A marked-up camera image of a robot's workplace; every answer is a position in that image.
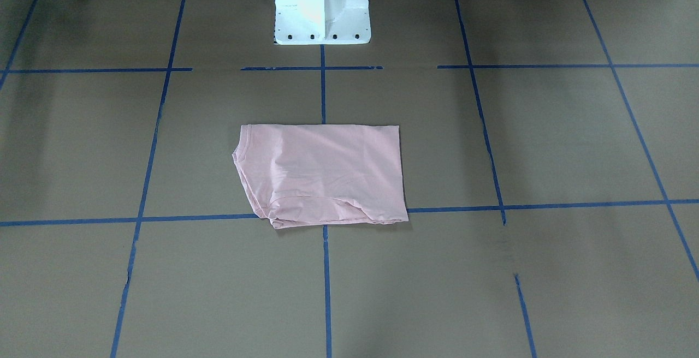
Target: pink t-shirt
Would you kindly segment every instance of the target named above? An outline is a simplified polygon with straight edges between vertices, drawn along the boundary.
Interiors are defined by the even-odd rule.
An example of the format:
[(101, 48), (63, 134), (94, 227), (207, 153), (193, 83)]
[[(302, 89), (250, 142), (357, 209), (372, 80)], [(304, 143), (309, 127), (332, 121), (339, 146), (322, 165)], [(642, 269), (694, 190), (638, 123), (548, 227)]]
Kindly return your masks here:
[(407, 221), (398, 126), (246, 124), (233, 160), (275, 229)]

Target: concrete floor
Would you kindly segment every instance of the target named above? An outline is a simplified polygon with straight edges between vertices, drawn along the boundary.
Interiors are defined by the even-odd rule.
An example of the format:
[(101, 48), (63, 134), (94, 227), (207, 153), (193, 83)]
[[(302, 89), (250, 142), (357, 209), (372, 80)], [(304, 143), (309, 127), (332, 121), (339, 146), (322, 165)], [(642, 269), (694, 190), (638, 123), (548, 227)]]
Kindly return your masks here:
[[(0, 0), (0, 356), (696, 356), (697, 7)], [(251, 214), (240, 125), (322, 122), (400, 125), (410, 222)]]

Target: fabric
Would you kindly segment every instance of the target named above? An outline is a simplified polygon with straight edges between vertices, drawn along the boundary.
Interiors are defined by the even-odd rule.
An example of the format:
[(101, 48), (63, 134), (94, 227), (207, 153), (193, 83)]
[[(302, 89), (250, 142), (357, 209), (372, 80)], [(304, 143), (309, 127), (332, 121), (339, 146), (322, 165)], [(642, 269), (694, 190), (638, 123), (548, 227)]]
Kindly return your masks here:
[(233, 159), (275, 229), (407, 221), (398, 126), (247, 124)]

